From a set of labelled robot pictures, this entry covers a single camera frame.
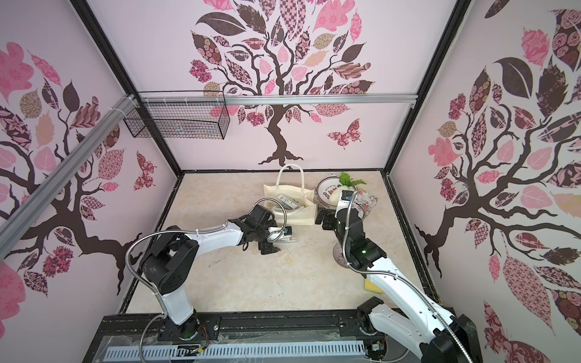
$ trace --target wallpaper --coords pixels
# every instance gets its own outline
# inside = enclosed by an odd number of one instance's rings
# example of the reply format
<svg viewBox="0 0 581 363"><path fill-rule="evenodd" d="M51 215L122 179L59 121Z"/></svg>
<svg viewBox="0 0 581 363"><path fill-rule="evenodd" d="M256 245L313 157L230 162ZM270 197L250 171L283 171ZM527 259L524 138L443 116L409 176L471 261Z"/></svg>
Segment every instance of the wallpaper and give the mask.
<svg viewBox="0 0 581 363"><path fill-rule="evenodd" d="M195 90L212 97L415 93L454 1L139 3L91 1L91 7L147 100L200 95L187 92ZM163 26L140 26L153 19ZM142 36L135 39L131 26ZM151 43L156 52L145 53ZM174 90L186 92L147 92ZM228 110L225 140L168 139L182 168L276 169L290 161L305 168L383 167L409 105Z"/></svg>
<svg viewBox="0 0 581 363"><path fill-rule="evenodd" d="M16 14L35 26L13 24ZM67 1L11 4L0 24L4 222L123 91ZM58 42L39 38L40 29ZM3 362L82 360L128 285L125 252L154 228L174 182L153 141L134 139L124 124L110 132L0 262Z"/></svg>
<svg viewBox="0 0 581 363"><path fill-rule="evenodd" d="M581 353L580 28L578 2L474 4L392 174L487 362Z"/></svg>

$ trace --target aluminum rail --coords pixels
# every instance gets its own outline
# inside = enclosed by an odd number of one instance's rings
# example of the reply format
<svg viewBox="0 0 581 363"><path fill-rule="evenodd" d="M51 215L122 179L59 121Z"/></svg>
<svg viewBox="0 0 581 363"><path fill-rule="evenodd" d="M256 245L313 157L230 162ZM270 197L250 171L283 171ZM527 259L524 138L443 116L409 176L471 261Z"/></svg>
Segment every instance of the aluminum rail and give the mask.
<svg viewBox="0 0 581 363"><path fill-rule="evenodd" d="M113 106L81 143L65 157L20 208L0 225L0 261L45 211L48 205L89 159L111 130L135 108L132 95L125 95Z"/></svg>
<svg viewBox="0 0 581 363"><path fill-rule="evenodd" d="M212 102L220 98L209 96L151 96L140 92L143 103L148 102ZM320 103L415 103L416 94L364 94L364 95L267 95L225 96L226 105L316 105Z"/></svg>

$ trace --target bag handle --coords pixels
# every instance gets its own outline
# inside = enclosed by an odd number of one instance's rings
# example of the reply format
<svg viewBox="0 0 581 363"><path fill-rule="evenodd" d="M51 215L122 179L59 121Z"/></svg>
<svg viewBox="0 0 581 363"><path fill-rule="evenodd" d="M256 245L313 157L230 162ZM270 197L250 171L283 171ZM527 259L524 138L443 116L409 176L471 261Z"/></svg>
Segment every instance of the bag handle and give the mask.
<svg viewBox="0 0 581 363"><path fill-rule="evenodd" d="M281 168L281 170L278 172L277 185L276 185L276 187L274 189L275 190L278 190L279 189L279 184L281 183L281 175L282 175L282 172L284 171L284 169L287 166L294 166L294 167L299 168L299 170L300 170L300 182L301 182L301 184L300 184L300 193L303 195L304 194L304 171L303 171L303 168L301 168L297 164L285 164Z"/></svg>

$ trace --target yellow sponge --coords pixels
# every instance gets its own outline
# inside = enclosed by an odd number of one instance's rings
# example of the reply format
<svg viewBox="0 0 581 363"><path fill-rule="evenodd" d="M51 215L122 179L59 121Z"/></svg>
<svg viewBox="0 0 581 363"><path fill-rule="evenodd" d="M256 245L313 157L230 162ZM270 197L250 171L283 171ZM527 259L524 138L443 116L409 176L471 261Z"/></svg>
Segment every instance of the yellow sponge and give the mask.
<svg viewBox="0 0 581 363"><path fill-rule="evenodd" d="M383 290L380 289L376 284L369 281L369 279L365 279L365 285L363 288L369 292L374 292L376 294L382 294Z"/></svg>

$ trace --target zip tie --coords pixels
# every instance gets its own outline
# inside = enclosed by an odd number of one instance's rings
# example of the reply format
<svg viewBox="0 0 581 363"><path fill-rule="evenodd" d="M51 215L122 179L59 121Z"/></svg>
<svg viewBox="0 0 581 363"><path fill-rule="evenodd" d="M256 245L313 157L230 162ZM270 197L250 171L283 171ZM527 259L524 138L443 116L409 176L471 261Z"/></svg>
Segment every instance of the zip tie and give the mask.
<svg viewBox="0 0 581 363"><path fill-rule="evenodd" d="M117 110L117 111L123 113L123 115L125 116L125 118L127 118L127 114L125 112L123 112L123 110L120 110L120 109L112 109L112 108L109 108L109 110L111 110L111 111L112 110Z"/></svg>

